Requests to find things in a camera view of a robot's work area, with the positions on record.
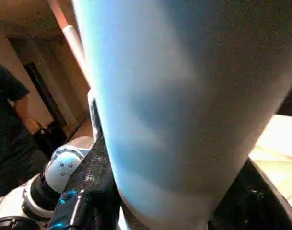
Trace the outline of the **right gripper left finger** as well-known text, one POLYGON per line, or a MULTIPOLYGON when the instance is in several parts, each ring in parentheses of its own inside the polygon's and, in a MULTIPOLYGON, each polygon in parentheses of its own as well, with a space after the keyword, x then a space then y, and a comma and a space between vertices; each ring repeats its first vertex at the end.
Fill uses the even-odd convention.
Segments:
POLYGON ((99 137, 72 173, 48 224, 49 230, 115 230, 120 196, 105 140, 99 137))

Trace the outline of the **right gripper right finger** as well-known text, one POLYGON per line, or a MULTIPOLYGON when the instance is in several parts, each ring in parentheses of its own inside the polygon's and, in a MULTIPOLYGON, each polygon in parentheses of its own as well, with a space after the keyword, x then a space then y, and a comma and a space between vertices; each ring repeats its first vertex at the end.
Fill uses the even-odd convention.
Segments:
POLYGON ((210 230, 292 230, 292 207, 248 159, 208 222, 210 230))

